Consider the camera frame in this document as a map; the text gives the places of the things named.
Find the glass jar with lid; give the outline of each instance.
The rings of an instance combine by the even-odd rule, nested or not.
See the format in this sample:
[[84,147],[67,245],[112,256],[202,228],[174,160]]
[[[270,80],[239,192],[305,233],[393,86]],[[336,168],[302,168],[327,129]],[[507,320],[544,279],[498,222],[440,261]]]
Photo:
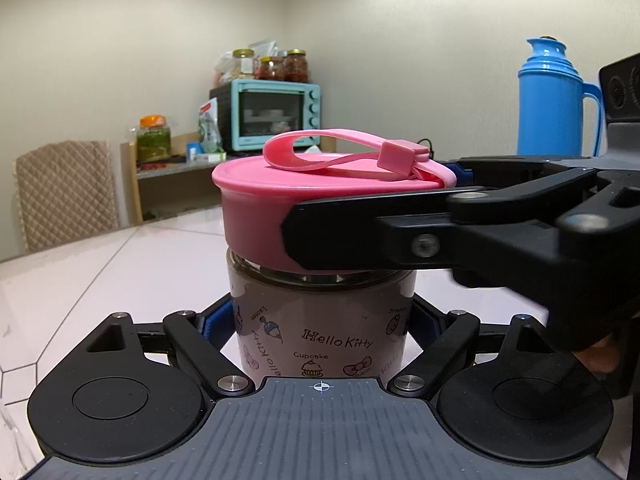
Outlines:
[[307,83],[309,81],[306,51],[294,48],[287,51],[284,62],[284,79],[293,83]]
[[266,56],[260,60],[258,79],[284,81],[284,62],[279,56]]
[[237,48],[232,55],[234,59],[230,79],[254,79],[254,50]]
[[154,162],[171,157],[171,130],[162,115],[140,119],[136,129],[138,162]]

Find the pink lid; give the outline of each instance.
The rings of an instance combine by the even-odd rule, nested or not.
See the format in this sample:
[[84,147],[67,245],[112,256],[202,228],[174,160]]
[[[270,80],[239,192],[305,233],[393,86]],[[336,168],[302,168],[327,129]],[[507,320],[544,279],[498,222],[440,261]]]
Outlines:
[[[293,152],[296,139],[318,135],[352,140],[379,151]],[[455,186],[453,172],[429,155],[429,149],[419,144],[353,130],[304,130],[275,136],[265,144],[263,156],[231,160],[213,172],[213,181],[222,190],[226,241],[239,256],[256,264],[306,272],[286,254],[280,235],[280,224],[296,203]]]

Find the pink strap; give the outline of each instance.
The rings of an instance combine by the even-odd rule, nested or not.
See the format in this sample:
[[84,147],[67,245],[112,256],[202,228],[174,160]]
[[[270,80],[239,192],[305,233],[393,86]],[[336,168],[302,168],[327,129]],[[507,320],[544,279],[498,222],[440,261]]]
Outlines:
[[[293,144],[301,137],[325,136],[350,140],[374,148],[376,152],[354,153],[328,160],[312,162],[296,155]],[[430,150],[408,140],[387,140],[356,130],[302,130],[271,137],[262,149],[265,160],[274,168],[286,171],[317,171],[362,158],[376,159],[382,170],[405,178],[439,180],[444,187],[456,185],[456,175],[446,166],[430,159]]]

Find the orange lid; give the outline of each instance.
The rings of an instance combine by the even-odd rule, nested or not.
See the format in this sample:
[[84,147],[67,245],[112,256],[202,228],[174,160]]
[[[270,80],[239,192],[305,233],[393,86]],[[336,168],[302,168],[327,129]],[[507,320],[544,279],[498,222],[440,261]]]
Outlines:
[[166,117],[162,115],[148,115],[140,119],[140,126],[142,126],[143,128],[166,126]]

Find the white wall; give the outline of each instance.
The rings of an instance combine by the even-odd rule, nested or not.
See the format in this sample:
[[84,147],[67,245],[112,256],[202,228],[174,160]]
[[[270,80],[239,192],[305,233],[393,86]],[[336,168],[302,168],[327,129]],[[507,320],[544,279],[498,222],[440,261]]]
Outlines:
[[[640,52],[640,0],[291,1],[287,37],[310,54],[322,126],[430,137],[440,159],[515,152],[527,38],[564,41],[592,82],[603,65]],[[595,108],[586,102],[590,150]]]
[[219,54],[281,38],[284,5],[0,0],[0,258],[22,251],[13,202],[17,156],[47,142],[108,139],[119,180],[118,144],[127,129],[159,113],[176,134],[195,131]]

